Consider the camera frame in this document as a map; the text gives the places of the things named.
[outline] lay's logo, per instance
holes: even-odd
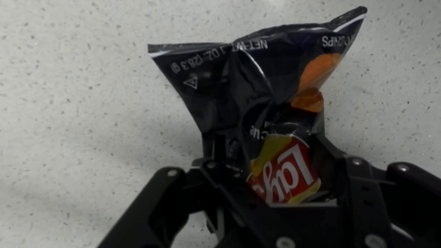
[[[268,204],[298,204],[320,189],[309,146],[297,136],[269,135],[253,161],[249,185]]]

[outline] screw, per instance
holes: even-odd
[[[386,241],[381,236],[373,233],[364,238],[364,244],[369,248],[388,248]]]
[[[360,158],[353,158],[353,164],[355,164],[355,165],[362,165],[363,161],[362,161]]]
[[[209,163],[207,167],[209,167],[210,169],[214,169],[214,168],[217,168],[217,163]]]
[[[177,171],[177,169],[170,169],[170,171],[167,172],[167,175],[169,175],[169,176],[176,176],[176,175],[178,175],[178,171]]]
[[[399,168],[400,171],[403,171],[403,172],[407,172],[407,171],[411,169],[411,168],[410,168],[408,165],[406,165],[406,164],[400,164],[397,168]]]
[[[276,248],[295,248],[295,242],[289,237],[280,237],[276,241]]]

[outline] black chip bag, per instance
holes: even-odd
[[[149,45],[203,134],[227,138],[229,168],[269,204],[320,190],[309,136],[323,132],[319,88],[352,47],[367,8],[327,23],[264,29],[233,43]]]

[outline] crinkled plastic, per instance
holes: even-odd
[[[323,132],[319,88],[352,47],[367,14],[264,29],[233,43],[149,45],[203,134],[227,136],[229,168],[269,204],[320,190],[309,135]]]

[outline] white countertop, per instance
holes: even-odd
[[[149,43],[231,41],[370,8],[323,88],[329,138],[380,168],[441,176],[441,3],[0,1],[0,247],[96,247],[200,135]],[[199,216],[176,247],[210,247]]]

